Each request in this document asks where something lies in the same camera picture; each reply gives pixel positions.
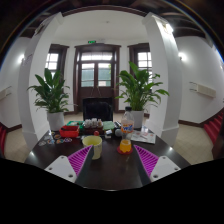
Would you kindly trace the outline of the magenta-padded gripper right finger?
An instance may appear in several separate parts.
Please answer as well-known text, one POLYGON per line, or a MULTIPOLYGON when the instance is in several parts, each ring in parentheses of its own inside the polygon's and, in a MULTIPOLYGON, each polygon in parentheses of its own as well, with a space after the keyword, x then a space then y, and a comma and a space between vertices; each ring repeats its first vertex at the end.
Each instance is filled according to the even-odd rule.
POLYGON ((137 145, 134 148, 142 185, 147 185, 180 170, 180 167, 167 156, 158 157, 137 145))

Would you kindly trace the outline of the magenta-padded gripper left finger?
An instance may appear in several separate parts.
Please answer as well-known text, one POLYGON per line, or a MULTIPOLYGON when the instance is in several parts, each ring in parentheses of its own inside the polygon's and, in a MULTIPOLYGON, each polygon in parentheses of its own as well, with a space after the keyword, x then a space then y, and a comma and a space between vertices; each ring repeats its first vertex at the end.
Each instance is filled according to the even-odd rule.
POLYGON ((94 148, 90 145, 69 156, 59 156, 45 170, 82 186, 85 182, 93 154, 94 148))

